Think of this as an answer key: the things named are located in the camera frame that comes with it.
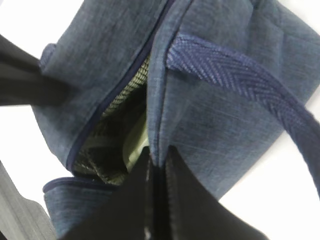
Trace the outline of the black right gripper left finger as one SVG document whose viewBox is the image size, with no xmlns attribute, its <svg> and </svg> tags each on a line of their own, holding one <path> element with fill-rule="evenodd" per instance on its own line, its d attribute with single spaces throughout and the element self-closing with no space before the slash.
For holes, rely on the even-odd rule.
<svg viewBox="0 0 320 240">
<path fill-rule="evenodd" d="M 151 240 L 153 238 L 153 164 L 141 155 L 109 200 L 63 236 L 64 240 Z"/>
</svg>

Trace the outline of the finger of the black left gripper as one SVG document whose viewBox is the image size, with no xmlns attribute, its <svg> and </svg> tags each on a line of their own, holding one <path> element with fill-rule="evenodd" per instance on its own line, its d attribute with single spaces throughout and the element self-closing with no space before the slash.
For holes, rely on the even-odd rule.
<svg viewBox="0 0 320 240">
<path fill-rule="evenodd" d="M 39 60 L 0 37 L 0 105 L 59 106 L 71 87 L 44 76 Z"/>
</svg>

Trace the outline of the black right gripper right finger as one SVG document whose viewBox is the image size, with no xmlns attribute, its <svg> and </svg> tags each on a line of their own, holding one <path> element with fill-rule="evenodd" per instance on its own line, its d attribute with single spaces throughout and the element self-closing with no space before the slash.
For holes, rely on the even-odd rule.
<svg viewBox="0 0 320 240">
<path fill-rule="evenodd" d="M 173 240 L 266 240 L 267 236 L 227 210 L 186 165 L 177 148 L 165 157 L 170 235 Z"/>
</svg>

